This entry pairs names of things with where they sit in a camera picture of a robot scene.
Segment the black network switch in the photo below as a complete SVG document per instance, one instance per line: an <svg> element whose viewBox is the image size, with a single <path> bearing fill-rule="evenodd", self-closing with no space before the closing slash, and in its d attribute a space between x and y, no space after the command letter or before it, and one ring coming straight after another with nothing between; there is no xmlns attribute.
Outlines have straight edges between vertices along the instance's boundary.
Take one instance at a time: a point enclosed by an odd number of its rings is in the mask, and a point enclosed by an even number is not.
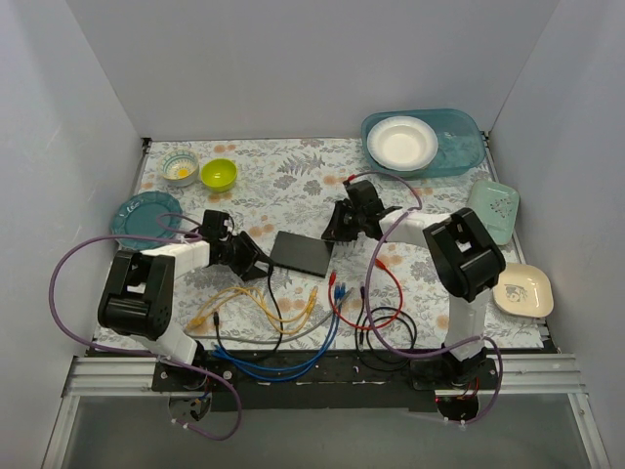
<svg viewBox="0 0 625 469"><path fill-rule="evenodd" d="M280 268L326 277L333 248L329 241L279 231L270 257Z"/></svg>

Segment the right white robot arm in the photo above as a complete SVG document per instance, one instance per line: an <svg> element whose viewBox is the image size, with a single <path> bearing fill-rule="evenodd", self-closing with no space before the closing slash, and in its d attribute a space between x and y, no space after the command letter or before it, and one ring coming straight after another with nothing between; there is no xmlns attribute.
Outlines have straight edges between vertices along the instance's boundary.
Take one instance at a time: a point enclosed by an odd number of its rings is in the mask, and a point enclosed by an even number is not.
<svg viewBox="0 0 625 469"><path fill-rule="evenodd" d="M385 242L405 243L429 250L438 279L449 294L448 328L442 347L428 353L410 353L393 347L372 327L383 346L410 361L442 362L442 378L453 388L464 388L478 375L485 360L486 302L497 285L506 261L478 215L470 208L452 214L423 213L417 207L384 208L380 201L372 209L361 209L344 199L335 203L325 241L349 242L364 233L378 241L365 275L363 307L369 320L372 311L369 289L378 253Z"/></svg>

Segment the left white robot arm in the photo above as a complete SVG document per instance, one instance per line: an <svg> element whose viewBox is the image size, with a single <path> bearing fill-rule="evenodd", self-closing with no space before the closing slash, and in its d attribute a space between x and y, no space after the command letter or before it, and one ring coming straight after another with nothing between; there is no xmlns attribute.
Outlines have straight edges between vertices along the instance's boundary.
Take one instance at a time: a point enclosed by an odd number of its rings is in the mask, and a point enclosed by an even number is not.
<svg viewBox="0 0 625 469"><path fill-rule="evenodd" d="M99 325L129 336L152 354L178 362L174 378L189 391L208 377L197 358L203 347L173 320L175 280L197 269L227 266L244 281L266 277L271 258L246 233L217 240L184 240L113 258L98 307Z"/></svg>

